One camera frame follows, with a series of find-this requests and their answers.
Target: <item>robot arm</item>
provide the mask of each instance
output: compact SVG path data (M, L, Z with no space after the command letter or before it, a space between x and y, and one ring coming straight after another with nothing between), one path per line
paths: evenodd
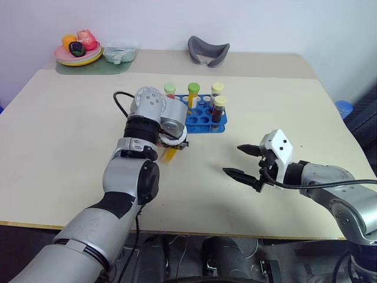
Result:
M362 274L365 282L376 282L377 192L359 183L375 184L377 181L355 181L347 170L336 166L292 162L293 147L280 129L265 135L259 146L243 145L238 148L262 157L259 162L260 179L241 170L223 168L230 177L258 192L266 183L279 188L298 189L302 195L325 207L350 243L356 271ZM334 183L344 181L344 185Z
M168 147L177 144L177 139L177 148L187 145L186 113L182 102L155 88L138 90L124 137L103 175L104 197L81 211L11 282L93 283L102 271L108 271L135 217L157 195L157 140L163 138Z

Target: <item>white wall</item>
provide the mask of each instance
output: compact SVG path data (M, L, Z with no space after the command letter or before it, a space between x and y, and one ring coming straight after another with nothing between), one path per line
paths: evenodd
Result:
M83 28L143 49L182 50L197 35L231 51L299 53L334 100L353 102L377 77L376 18L377 0L2 0L0 104Z

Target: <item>dark floor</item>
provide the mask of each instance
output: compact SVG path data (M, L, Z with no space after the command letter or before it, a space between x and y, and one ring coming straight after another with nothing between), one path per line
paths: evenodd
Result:
M58 233L55 230L42 230L0 226L0 283L8 282L38 253L44 246L52 242ZM139 245L149 235L141 234ZM172 241L175 235L166 235ZM124 256L117 262L117 279L119 271L125 263L130 252L129 246L134 243L135 235L131 234L124 249ZM170 245L171 277L175 278L179 259L184 251L187 241L187 252L184 255L178 276L190 277L201 275L200 249L201 244L208 237L189 236L179 237ZM256 240L251 238L233 238L244 252L250 255L256 247ZM259 239L257 252L249 259L253 279L268 282L262 274L260 261L275 259L279 261L283 282L330 282L330 275L339 255L346 250L345 241L316 241L316 242L291 242L275 241L274 245L268 240ZM137 252L133 256L130 266L126 270L122 282L130 282L133 266L136 262ZM338 282L350 282L345 277L345 267L342 266Z

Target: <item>white table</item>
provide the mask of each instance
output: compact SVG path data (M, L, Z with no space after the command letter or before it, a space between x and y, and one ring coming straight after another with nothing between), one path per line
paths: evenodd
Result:
M102 198L102 174L125 126L113 102L114 91L134 93L144 85L162 89L172 81L184 94L188 83L196 81L200 94L205 94L213 82L221 81L228 98L226 131L190 134L188 149L178 152L170 164L159 164L160 191L144 208L141 229L265 238L343 237L330 213L298 191L266 186L257 193L221 170L235 167L258 176L258 158L236 146L259 144L266 133L281 128L293 144L294 161L333 164L357 179L375 179L363 151L300 57L238 54L222 69L208 69L192 64L183 53L165 52L167 58L181 60L174 68L183 70L172 68L171 73L180 74L169 74L165 67L156 67L161 62L152 62L151 69L148 54L141 52L133 67L119 75L60 75L47 68L33 76L0 115L0 224L60 229ZM253 76L232 76L247 67L239 63L237 68L232 60L237 56L270 65L263 65L264 77L257 75L255 65L246 71L255 72ZM274 65L290 60L287 66L298 67L280 66L276 71ZM308 78L293 77L300 73ZM131 100L122 103L129 108Z

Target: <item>blue test tube rack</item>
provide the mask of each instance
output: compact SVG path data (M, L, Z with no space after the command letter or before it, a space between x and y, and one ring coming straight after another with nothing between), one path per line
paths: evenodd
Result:
M225 131L225 124L228 122L225 109L220 122L212 122L210 98L209 94L199 94L196 108L188 109L186 127L189 134L222 133ZM176 99L179 99L186 105L189 103L189 96L176 95Z

